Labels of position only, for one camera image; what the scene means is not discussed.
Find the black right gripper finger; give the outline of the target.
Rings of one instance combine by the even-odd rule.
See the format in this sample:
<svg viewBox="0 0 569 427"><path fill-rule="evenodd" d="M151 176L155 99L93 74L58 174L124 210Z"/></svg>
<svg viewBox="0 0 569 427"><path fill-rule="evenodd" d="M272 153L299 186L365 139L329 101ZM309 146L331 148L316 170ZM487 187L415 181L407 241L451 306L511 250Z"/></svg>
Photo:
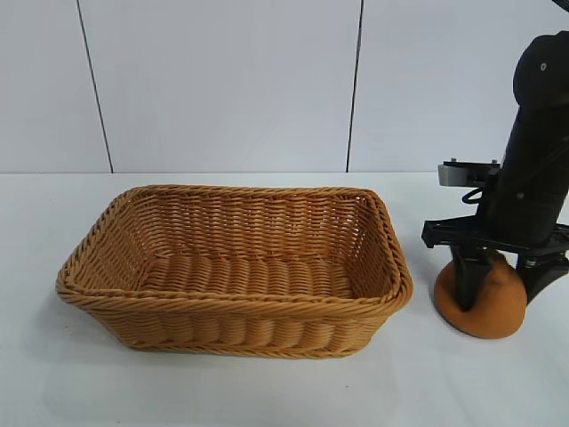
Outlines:
<svg viewBox="0 0 569 427"><path fill-rule="evenodd" d="M454 246L453 265L455 269L455 301L462 311L469 311L474 305L481 284L492 270L492 264L483 249Z"/></svg>
<svg viewBox="0 0 569 427"><path fill-rule="evenodd" d="M568 274L568 259L565 254L517 257L517 273L526 292L527 304L547 286Z"/></svg>

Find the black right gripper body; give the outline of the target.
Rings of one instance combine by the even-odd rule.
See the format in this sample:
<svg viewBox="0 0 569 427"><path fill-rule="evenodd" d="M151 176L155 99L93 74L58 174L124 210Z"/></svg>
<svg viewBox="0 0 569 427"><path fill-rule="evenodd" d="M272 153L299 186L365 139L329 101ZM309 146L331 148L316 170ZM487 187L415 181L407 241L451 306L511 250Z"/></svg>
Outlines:
<svg viewBox="0 0 569 427"><path fill-rule="evenodd" d="M446 160L442 186L469 189L471 216L427 221L434 246L470 246L536 257L566 254L568 228L557 222L568 193L568 109L519 109L501 162Z"/></svg>

